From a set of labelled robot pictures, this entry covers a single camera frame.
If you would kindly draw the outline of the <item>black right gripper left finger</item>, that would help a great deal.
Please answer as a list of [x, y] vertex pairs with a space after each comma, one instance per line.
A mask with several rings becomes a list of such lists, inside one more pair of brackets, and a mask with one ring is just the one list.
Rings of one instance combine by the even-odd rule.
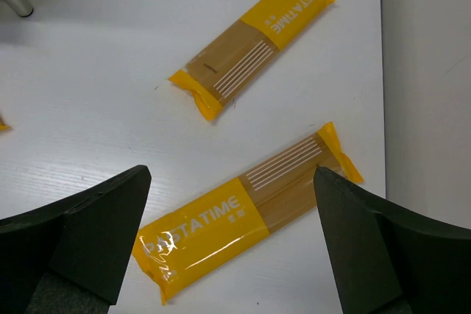
[[132, 167], [1, 220], [2, 313], [108, 313], [116, 304], [151, 174]]

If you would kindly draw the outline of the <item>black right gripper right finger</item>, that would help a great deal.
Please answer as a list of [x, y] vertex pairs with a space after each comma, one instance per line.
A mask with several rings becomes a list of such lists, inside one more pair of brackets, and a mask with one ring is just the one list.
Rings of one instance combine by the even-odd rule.
[[314, 192], [343, 313], [469, 313], [470, 230], [382, 199], [326, 167]]

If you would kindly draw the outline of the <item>yellow pasta bag near right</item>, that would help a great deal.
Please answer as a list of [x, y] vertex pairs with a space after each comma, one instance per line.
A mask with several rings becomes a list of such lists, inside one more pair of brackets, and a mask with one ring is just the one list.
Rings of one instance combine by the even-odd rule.
[[327, 167], [362, 183], [332, 122], [138, 230], [132, 255], [162, 304], [317, 206], [314, 174]]

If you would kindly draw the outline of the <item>yellow pasta bag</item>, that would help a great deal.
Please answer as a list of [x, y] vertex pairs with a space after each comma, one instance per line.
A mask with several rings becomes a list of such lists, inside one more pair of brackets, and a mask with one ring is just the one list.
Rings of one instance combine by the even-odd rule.
[[260, 0], [169, 80], [212, 121], [334, 2]]
[[327, 167], [362, 183], [332, 122], [138, 230], [132, 255], [162, 304], [317, 206], [314, 174]]
[[0, 132], [6, 132], [11, 130], [11, 127], [4, 121], [2, 115], [0, 115]]

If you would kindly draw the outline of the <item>yellow pasta bag centre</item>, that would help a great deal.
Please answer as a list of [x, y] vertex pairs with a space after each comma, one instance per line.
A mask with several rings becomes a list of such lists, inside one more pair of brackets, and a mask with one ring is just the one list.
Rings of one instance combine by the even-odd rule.
[[4, 121], [2, 115], [0, 115], [0, 132], [6, 132], [11, 130], [11, 127]]

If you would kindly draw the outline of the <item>yellow pasta bag far right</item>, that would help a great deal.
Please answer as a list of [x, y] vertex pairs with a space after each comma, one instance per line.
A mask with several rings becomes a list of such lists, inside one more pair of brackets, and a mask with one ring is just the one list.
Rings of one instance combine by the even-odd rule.
[[212, 121], [334, 2], [260, 0], [169, 80]]

